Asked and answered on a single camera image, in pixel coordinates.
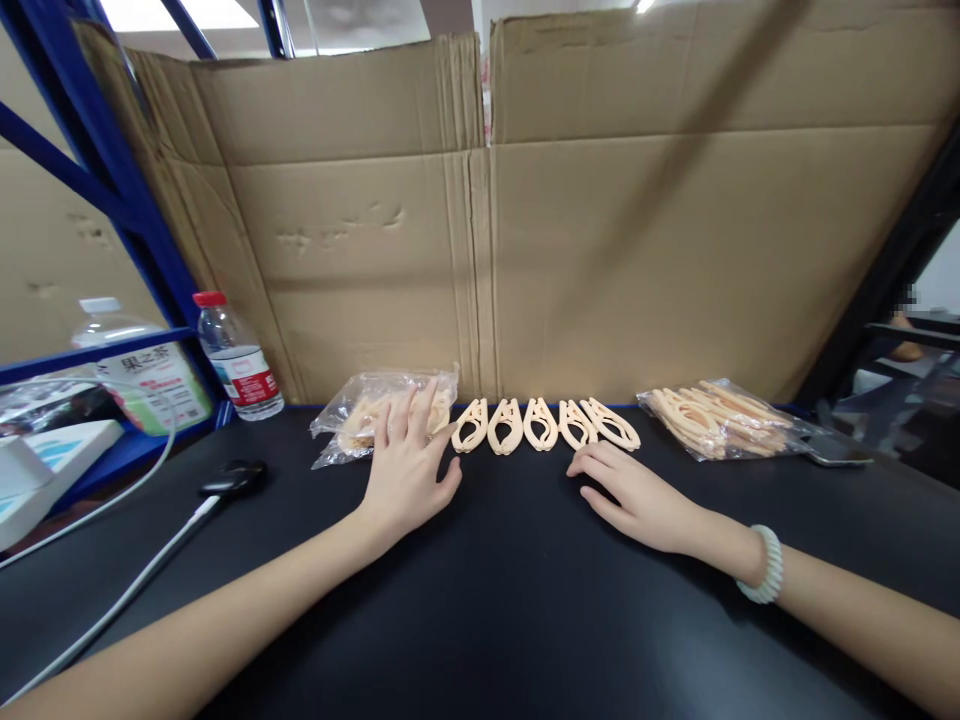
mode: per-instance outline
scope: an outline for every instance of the water bottle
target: water bottle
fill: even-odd
[[[90,319],[73,335],[72,344],[76,348],[132,340],[163,329],[135,315],[123,313],[123,306],[116,298],[89,298],[81,300],[80,307]],[[178,430],[210,417],[210,398],[177,343],[163,343],[104,358],[93,366],[93,370],[104,380],[118,380],[156,390],[173,405]],[[167,434],[170,411],[163,400],[156,395],[142,395],[126,388],[109,385],[106,388],[130,422],[143,432],[147,435]]]
[[[283,394],[253,333],[227,310],[221,292],[195,293],[200,308],[200,344],[223,389],[244,420],[263,420],[283,410]]]

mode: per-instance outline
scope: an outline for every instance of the white cable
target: white cable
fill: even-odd
[[[77,640],[73,645],[68,647],[60,655],[60,657],[58,657],[52,663],[47,665],[47,667],[44,668],[39,675],[37,675],[33,680],[31,680],[22,688],[20,688],[16,692],[16,694],[14,694],[9,700],[7,700],[4,703],[4,706],[9,705],[20,696],[30,692],[31,690],[33,690],[33,688],[35,688],[37,685],[42,683],[47,678],[53,677],[54,675],[59,673],[63,668],[69,665],[73,661],[73,659],[77,657],[77,655],[83,652],[84,648],[86,648],[87,645],[89,645],[90,642],[94,638],[96,638],[97,635],[99,635],[100,632],[127,606],[127,603],[130,602],[133,596],[137,594],[137,591],[150,578],[151,573],[156,569],[156,567],[161,562],[163,562],[164,557],[166,557],[167,554],[177,546],[177,543],[179,543],[183,539],[183,536],[187,534],[190,528],[192,528],[194,525],[197,524],[197,521],[199,521],[200,518],[202,518],[204,515],[206,515],[208,512],[210,512],[213,509],[214,505],[216,505],[219,500],[220,500],[219,495],[213,495],[211,497],[208,497],[206,500],[204,500],[203,503],[200,505],[200,507],[198,507],[196,510],[193,511],[193,516],[189,520],[187,520],[186,525],[180,528],[177,534],[174,535],[172,538],[170,538],[170,542],[164,545],[163,549],[154,556],[153,560],[147,563],[147,566],[142,571],[140,571],[140,574],[137,575],[137,578],[130,584],[130,587],[128,587],[124,591],[123,595],[120,596],[120,599],[113,604],[112,608],[107,610],[106,615],[104,615],[102,618],[97,620],[97,622],[93,625],[93,627],[91,627],[82,636],[80,636],[80,639]]]
[[[123,500],[124,498],[128,497],[128,496],[131,495],[132,493],[136,492],[139,488],[143,487],[143,484],[144,484],[145,482],[147,482],[147,480],[149,480],[150,478],[152,478],[152,477],[156,474],[157,470],[160,469],[160,466],[163,465],[164,461],[167,459],[167,456],[170,454],[170,450],[173,448],[174,440],[176,440],[176,437],[177,437],[177,413],[174,411],[174,409],[173,409],[173,403],[170,402],[170,399],[167,398],[167,397],[164,397],[164,395],[162,395],[162,394],[161,394],[159,391],[157,391],[157,390],[148,390],[147,388],[141,387],[141,386],[139,386],[139,385],[133,385],[132,383],[119,382],[119,381],[117,381],[117,380],[101,380],[101,379],[99,379],[99,378],[96,378],[96,379],[95,379],[95,378],[70,378],[70,377],[67,377],[67,378],[47,378],[47,379],[44,379],[44,380],[24,380],[24,381],[22,381],[22,382],[13,383],[12,385],[7,385],[6,387],[20,387],[20,386],[23,386],[23,385],[51,385],[51,384],[53,384],[53,383],[61,383],[61,384],[62,384],[63,382],[69,381],[69,380],[77,380],[78,382],[89,382],[89,383],[91,383],[91,384],[97,384],[97,383],[99,383],[99,384],[101,384],[101,385],[111,385],[111,386],[113,386],[113,387],[128,388],[128,389],[130,389],[130,390],[136,390],[136,391],[138,391],[138,392],[140,392],[140,393],[143,393],[144,395],[148,395],[148,396],[149,396],[149,395],[155,395],[156,397],[160,398],[164,403],[166,403],[166,408],[165,408],[165,409],[166,409],[167,412],[170,414],[170,429],[169,429],[169,432],[168,432],[168,435],[167,435],[167,444],[164,445],[164,447],[163,447],[163,452],[160,453],[160,457],[157,458],[157,461],[153,464],[153,467],[150,468],[150,469],[147,471],[147,474],[144,475],[144,476],[143,476],[142,478],[140,478],[139,480],[137,480],[133,485],[131,485],[130,487],[128,487],[126,490],[124,490],[122,493],[120,493],[120,494],[117,495],[116,497],[114,497],[114,498],[112,498],[111,500],[108,500],[107,502],[105,502],[103,505],[101,505],[100,507],[98,507],[98,508],[97,508],[96,510],[94,510],[93,512],[91,512],[91,513],[89,513],[89,514],[87,514],[87,515],[84,515],[82,518],[80,518],[79,520],[77,520],[75,523],[73,523],[73,524],[71,524],[71,525],[67,525],[67,527],[63,528],[62,530],[59,530],[59,531],[55,532],[55,533],[54,533],[53,535],[51,535],[50,537],[45,538],[45,539],[41,540],[40,542],[38,542],[37,544],[31,545],[31,546],[28,547],[26,550],[17,553],[17,554],[14,555],[13,557],[7,558],[7,559],[4,560],[3,562],[0,562],[0,570],[3,570],[3,569],[4,569],[5,567],[7,567],[8,565],[13,565],[13,563],[17,562],[17,560],[20,560],[21,558],[26,557],[27,555],[29,555],[29,554],[32,553],[32,552],[36,552],[37,550],[39,550],[40,548],[44,547],[45,545],[49,545],[49,544],[52,543],[54,540],[59,540],[60,538],[62,538],[62,537],[63,537],[64,535],[66,535],[67,533],[73,532],[74,530],[76,530],[76,529],[77,529],[78,527],[80,527],[81,525],[90,522],[91,520],[93,520],[93,518],[97,517],[97,515],[99,515],[100,513],[104,512],[104,511],[107,510],[108,508],[113,507],[113,506],[116,505],[118,502],[120,502],[120,501]]]

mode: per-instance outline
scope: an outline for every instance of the forearm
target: forearm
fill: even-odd
[[[392,544],[349,515],[53,678],[0,710],[0,718],[192,717],[307,609]]]
[[[687,554],[756,587],[760,536],[709,513]],[[777,604],[937,717],[960,717],[960,620],[783,546]]]

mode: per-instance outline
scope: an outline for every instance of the right hand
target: right hand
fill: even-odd
[[[620,507],[586,485],[580,494],[617,530],[655,550],[687,553],[707,511],[603,440],[577,450],[567,477],[586,473],[613,495]]]

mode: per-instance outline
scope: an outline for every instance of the clear plastic bag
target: clear plastic bag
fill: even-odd
[[[796,455],[802,438],[822,432],[726,378],[650,390],[637,401],[701,462]]]
[[[452,372],[374,370],[351,377],[310,423],[310,433],[314,438],[321,433],[334,433],[311,470],[327,465],[342,465],[371,454],[377,419],[387,403],[396,405],[411,385],[422,390],[434,377],[437,378],[437,392],[427,429],[430,435],[440,430],[450,422],[450,408],[457,399],[459,371],[458,366],[454,366]],[[424,399],[418,393],[411,404],[411,413],[420,402],[424,402]]]

